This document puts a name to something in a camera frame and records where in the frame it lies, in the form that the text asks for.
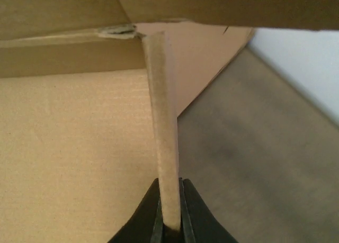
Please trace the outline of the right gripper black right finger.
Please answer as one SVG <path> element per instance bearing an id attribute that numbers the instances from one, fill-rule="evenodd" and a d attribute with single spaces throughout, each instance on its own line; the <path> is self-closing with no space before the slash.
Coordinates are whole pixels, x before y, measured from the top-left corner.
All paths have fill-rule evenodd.
<path id="1" fill-rule="evenodd" d="M 237 242 L 213 216 L 189 179 L 181 180 L 181 242 Z"/>

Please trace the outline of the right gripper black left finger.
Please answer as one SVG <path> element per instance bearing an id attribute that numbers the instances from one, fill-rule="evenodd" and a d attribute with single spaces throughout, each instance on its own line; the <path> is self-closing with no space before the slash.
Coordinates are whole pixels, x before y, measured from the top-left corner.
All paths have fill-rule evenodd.
<path id="1" fill-rule="evenodd" d="M 160 204 L 158 178 L 150 185 L 131 218 L 109 243 L 150 242 Z"/>

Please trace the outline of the cardboard box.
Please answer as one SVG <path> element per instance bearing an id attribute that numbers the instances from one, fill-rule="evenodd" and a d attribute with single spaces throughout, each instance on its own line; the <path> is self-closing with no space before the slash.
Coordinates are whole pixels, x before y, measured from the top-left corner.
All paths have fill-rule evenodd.
<path id="1" fill-rule="evenodd" d="M 338 242 L 338 128 L 245 44 L 338 0 L 1 0 L 1 242 L 109 242 L 158 178 L 238 242 Z"/>

